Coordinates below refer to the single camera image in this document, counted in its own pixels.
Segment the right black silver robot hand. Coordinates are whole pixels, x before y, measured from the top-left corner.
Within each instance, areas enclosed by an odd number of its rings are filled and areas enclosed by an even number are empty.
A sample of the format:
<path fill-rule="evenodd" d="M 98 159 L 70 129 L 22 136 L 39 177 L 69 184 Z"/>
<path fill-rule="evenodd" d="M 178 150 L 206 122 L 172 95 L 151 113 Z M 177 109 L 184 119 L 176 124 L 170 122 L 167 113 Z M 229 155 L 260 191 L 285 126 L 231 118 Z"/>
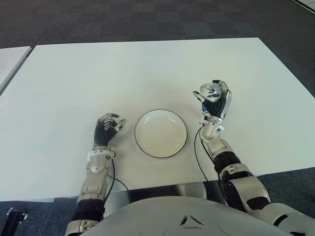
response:
<path fill-rule="evenodd" d="M 232 92 L 225 81 L 212 80 L 203 84 L 199 91 L 193 95 L 201 103 L 202 114 L 207 118 L 218 118 L 220 122 L 225 119 L 232 100 Z"/>

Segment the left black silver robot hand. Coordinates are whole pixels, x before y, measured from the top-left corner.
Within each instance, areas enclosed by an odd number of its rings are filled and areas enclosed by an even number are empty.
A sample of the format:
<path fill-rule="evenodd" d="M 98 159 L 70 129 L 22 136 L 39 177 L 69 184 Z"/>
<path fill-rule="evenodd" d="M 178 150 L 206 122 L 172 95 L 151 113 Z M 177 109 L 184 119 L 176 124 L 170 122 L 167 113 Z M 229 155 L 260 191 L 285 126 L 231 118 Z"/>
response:
<path fill-rule="evenodd" d="M 107 147 L 118 131 L 125 126 L 125 119 L 116 122 L 116 118 L 119 118 L 119 115 L 106 113 L 97 120 L 94 130 L 94 147 Z"/>

